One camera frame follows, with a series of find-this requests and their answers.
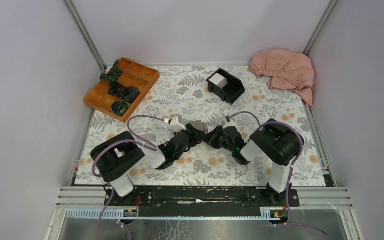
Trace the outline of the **black card tray box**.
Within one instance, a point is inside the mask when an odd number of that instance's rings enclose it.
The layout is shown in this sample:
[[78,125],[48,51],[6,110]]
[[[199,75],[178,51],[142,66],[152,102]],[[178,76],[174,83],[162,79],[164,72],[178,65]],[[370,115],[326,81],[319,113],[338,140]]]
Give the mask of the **black card tray box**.
[[205,81],[210,93],[231,105],[246,91],[241,80],[222,68],[219,68]]

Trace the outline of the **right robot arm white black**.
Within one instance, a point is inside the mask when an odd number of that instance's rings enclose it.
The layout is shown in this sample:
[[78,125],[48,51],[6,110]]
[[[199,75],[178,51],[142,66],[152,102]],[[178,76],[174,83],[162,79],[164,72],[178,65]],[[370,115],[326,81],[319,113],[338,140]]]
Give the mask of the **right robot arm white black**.
[[281,205],[290,187],[292,168],[302,154],[304,138],[286,123],[270,119],[257,128],[245,141],[234,121],[217,126],[203,137],[214,149],[225,149],[239,165],[246,166],[261,155],[272,161],[272,178],[268,181],[267,201],[273,206]]

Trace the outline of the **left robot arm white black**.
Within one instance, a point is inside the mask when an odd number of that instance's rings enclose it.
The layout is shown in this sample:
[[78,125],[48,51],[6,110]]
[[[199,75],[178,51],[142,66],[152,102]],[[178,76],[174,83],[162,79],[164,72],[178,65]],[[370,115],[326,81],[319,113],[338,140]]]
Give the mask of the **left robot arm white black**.
[[174,137],[157,147],[144,145],[135,140],[130,131],[125,131],[91,151],[92,174],[113,187],[115,197],[122,205],[128,206],[135,200],[134,184],[128,176],[132,168],[143,164],[165,170],[184,153],[201,144],[208,133],[200,120],[183,125],[172,119],[168,128],[174,132]]

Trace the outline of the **grey leather card holder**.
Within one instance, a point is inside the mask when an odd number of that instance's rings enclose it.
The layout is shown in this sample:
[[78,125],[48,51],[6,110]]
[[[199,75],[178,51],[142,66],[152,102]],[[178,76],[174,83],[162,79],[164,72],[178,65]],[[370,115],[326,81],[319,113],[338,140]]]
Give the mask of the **grey leather card holder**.
[[189,123],[194,129],[204,132],[204,134],[207,134],[208,127],[205,122],[202,122],[201,120],[192,121]]

